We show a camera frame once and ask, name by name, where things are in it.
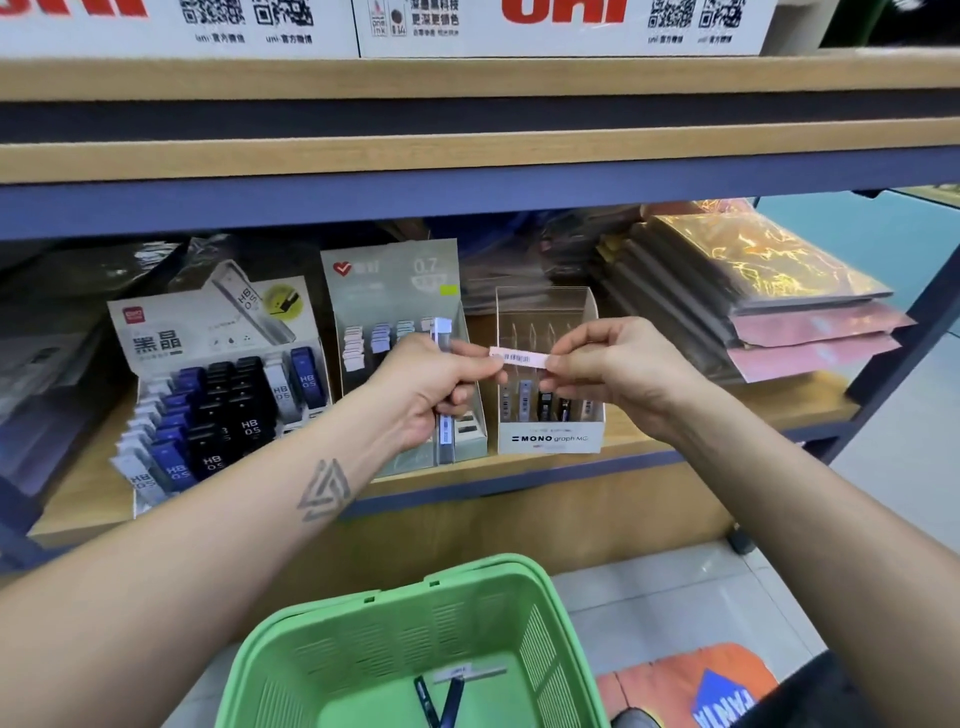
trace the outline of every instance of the red square logo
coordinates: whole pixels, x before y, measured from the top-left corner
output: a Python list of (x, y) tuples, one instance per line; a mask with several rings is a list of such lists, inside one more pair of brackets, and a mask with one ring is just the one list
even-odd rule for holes
[(142, 324), (146, 321), (143, 316), (143, 308), (138, 305), (132, 305), (123, 309), (123, 318), (128, 324)]

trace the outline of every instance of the person's left hand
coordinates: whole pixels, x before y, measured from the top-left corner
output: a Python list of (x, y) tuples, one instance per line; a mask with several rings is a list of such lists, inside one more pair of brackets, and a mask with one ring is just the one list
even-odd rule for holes
[(422, 333), (404, 336), (384, 359), (368, 384), (396, 402), (401, 449), (422, 445), (434, 432), (434, 412), (459, 417), (468, 410), (473, 382), (495, 377), (504, 384), (503, 359), (486, 347), (450, 341), (452, 353), (443, 353)]

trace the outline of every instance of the display box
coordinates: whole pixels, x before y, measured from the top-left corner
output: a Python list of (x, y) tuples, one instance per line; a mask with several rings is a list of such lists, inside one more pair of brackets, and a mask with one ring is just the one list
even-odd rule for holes
[(363, 58), (756, 56), (777, 0), (353, 0)]
[(0, 58), (355, 59), (350, 0), (4, 0)]
[(111, 462), (144, 504), (192, 487), (333, 402), (303, 276), (250, 282), (225, 260), (199, 290), (108, 308), (139, 377)]
[[(547, 354), (568, 331), (598, 318), (586, 287), (557, 287), (536, 304), (522, 289), (496, 289), (496, 342), (502, 349)], [(599, 452), (603, 447), (603, 402), (561, 400), (541, 393), (543, 370), (505, 365), (509, 380), (498, 390), (500, 454)]]
[[(425, 324), (440, 317), (452, 322), (454, 338), (469, 340), (460, 301), (455, 239), (407, 240), (323, 251), (322, 256), (333, 303), (338, 369), (345, 394), (360, 386), (389, 348), (396, 345), (397, 338), (404, 333), (401, 324), (426, 332)], [(487, 454), (487, 424), (478, 387), (474, 387), (469, 413), (457, 420), (453, 434), (457, 461)], [(437, 464), (436, 455), (431, 440), (402, 452), (380, 475), (430, 468)]]

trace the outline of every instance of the pink package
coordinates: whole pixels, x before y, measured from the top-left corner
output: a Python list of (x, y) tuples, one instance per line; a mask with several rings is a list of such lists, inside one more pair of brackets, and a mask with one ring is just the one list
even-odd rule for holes
[(752, 383), (852, 364), (899, 347), (889, 334), (867, 333), (794, 347), (727, 349), (727, 354), (744, 380)]
[(740, 341), (757, 347), (792, 347), (864, 333), (890, 333), (895, 328), (917, 323), (879, 301), (839, 308), (731, 316), (730, 321)]
[(687, 200), (672, 203), (650, 203), (640, 206), (640, 218), (649, 220), (654, 215), (700, 215), (704, 212), (756, 212), (745, 197), (728, 200)]

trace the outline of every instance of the blue shelf frame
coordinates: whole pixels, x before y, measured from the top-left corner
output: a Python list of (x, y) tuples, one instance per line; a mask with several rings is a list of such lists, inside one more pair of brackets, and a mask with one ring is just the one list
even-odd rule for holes
[[(0, 186), (0, 241), (882, 189), (955, 182), (957, 169), (960, 146), (290, 177), (8, 185)], [(958, 280), (960, 246), (910, 308), (917, 324), (895, 334), (901, 348), (874, 357), (851, 383), (848, 394), (860, 405), (852, 421), (788, 430), (784, 436), (831, 462), (960, 316)], [(665, 450), (370, 497), (354, 502), (345, 517), (681, 461), (676, 451)], [(31, 569), (64, 551), (44, 549), (28, 538), (24, 525), (33, 522), (30, 515), (36, 509), (22, 502), (16, 507), (19, 517), (13, 523), (0, 523), (0, 572)]]

